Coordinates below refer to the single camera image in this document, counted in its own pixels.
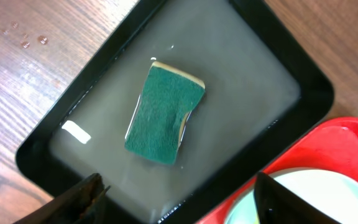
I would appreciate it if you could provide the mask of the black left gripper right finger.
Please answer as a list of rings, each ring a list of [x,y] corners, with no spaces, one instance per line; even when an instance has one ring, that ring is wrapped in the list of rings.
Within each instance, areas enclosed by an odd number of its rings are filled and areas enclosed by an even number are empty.
[[[338,224],[263,172],[256,177],[254,200],[260,224]]]

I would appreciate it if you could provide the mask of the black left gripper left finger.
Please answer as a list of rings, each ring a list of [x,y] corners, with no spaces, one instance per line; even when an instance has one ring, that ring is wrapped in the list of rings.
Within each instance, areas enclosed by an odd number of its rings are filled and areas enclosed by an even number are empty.
[[[14,224],[100,224],[108,190],[101,175],[92,174]]]

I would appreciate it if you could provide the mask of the pale green plate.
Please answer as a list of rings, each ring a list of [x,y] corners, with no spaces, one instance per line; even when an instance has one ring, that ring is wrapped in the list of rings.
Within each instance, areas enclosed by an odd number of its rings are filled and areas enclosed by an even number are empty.
[[[321,169],[286,169],[268,175],[338,223],[358,223],[358,182],[354,179]],[[259,223],[254,185],[235,200],[225,223]]]

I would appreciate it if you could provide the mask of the green and yellow sponge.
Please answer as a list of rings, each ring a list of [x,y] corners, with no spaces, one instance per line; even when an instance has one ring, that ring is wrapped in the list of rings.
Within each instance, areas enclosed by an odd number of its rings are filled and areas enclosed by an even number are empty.
[[[205,88],[201,79],[154,61],[125,135],[125,149],[153,162],[174,164],[186,122]]]

